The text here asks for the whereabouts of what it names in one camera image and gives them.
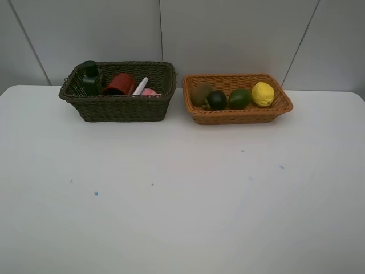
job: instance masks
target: white wall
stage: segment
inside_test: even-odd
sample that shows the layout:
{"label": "white wall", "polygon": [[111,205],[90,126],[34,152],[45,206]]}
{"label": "white wall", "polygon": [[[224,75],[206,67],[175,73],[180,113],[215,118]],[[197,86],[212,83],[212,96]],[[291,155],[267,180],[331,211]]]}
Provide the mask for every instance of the white wall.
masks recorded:
{"label": "white wall", "polygon": [[283,87],[365,98],[364,11],[364,0],[321,0]]}
{"label": "white wall", "polygon": [[282,83],[317,0],[161,0],[164,60],[186,74],[266,72]]}
{"label": "white wall", "polygon": [[0,95],[17,84],[48,84],[6,0],[0,0],[0,41]]}
{"label": "white wall", "polygon": [[159,0],[12,0],[52,84],[96,61],[161,61]]}

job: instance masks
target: lemon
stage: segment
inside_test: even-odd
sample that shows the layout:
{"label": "lemon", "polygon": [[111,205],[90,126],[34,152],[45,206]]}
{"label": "lemon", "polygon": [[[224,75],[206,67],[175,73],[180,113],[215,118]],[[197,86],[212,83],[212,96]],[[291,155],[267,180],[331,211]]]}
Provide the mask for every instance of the lemon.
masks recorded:
{"label": "lemon", "polygon": [[271,85],[259,82],[253,87],[251,97],[259,107],[269,107],[274,100],[274,94]]}

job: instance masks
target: wicker basket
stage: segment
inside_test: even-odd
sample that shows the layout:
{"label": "wicker basket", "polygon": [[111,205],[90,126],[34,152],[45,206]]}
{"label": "wicker basket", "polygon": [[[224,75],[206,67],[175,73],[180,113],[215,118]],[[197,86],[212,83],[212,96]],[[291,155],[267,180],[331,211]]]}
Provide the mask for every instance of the wicker basket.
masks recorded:
{"label": "wicker basket", "polygon": [[106,82],[118,73],[132,75],[136,84],[148,77],[148,88],[162,96],[87,96],[82,79],[82,65],[74,68],[65,80],[59,97],[72,104],[86,122],[153,122],[165,118],[176,87],[175,69],[161,62],[98,62]]}
{"label": "wicker basket", "polygon": [[[210,83],[215,90],[222,90],[227,97],[237,88],[246,88],[251,91],[258,82],[265,82],[273,87],[275,99],[270,107],[265,108],[251,102],[244,110],[206,111],[201,107],[193,106],[190,99],[191,92],[204,82]],[[267,123],[293,109],[293,104],[278,82],[266,74],[190,75],[184,78],[182,89],[186,109],[198,124]]]}

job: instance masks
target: red cup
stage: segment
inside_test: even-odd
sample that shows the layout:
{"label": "red cup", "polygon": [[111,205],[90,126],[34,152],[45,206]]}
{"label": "red cup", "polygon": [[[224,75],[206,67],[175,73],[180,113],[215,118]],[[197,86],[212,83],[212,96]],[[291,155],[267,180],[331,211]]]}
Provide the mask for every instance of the red cup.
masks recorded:
{"label": "red cup", "polygon": [[135,80],[129,74],[120,73],[103,89],[102,95],[132,95],[135,90]]}

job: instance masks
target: avocado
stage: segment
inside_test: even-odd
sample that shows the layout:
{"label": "avocado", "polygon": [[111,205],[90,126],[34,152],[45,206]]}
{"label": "avocado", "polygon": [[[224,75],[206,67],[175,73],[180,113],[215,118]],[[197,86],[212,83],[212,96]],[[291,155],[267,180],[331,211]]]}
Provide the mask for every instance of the avocado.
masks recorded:
{"label": "avocado", "polygon": [[206,110],[224,110],[227,106],[227,98],[223,91],[214,90],[205,99],[203,108]]}
{"label": "avocado", "polygon": [[228,99],[229,108],[232,110],[243,110],[250,102],[251,93],[244,88],[232,91]]}
{"label": "avocado", "polygon": [[190,95],[192,103],[196,107],[201,107],[205,103],[205,99],[209,93],[213,91],[209,83],[202,83],[194,89]]}

